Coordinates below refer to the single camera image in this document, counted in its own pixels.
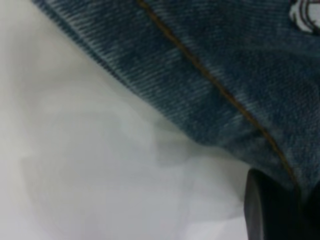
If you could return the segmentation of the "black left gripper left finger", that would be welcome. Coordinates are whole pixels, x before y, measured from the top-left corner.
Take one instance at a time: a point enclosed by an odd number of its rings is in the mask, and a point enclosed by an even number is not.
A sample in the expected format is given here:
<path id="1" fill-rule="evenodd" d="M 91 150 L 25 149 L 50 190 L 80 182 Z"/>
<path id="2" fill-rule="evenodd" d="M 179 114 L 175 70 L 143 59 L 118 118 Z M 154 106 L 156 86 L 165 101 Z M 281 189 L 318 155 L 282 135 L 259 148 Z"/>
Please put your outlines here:
<path id="1" fill-rule="evenodd" d="M 247 174 L 244 217 L 249 240 L 299 240 L 303 228 L 292 193 L 263 172 Z"/>

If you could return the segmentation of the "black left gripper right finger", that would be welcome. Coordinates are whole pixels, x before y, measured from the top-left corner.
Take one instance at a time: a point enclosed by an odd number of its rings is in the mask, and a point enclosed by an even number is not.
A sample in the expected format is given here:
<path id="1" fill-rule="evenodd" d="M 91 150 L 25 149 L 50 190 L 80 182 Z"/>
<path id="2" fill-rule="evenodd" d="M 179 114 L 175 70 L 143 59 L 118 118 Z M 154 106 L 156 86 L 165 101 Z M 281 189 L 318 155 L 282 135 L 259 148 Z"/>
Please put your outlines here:
<path id="1" fill-rule="evenodd" d="M 305 205 L 305 215 L 312 233 L 312 240 L 320 239 L 320 193 L 313 192 Z"/>

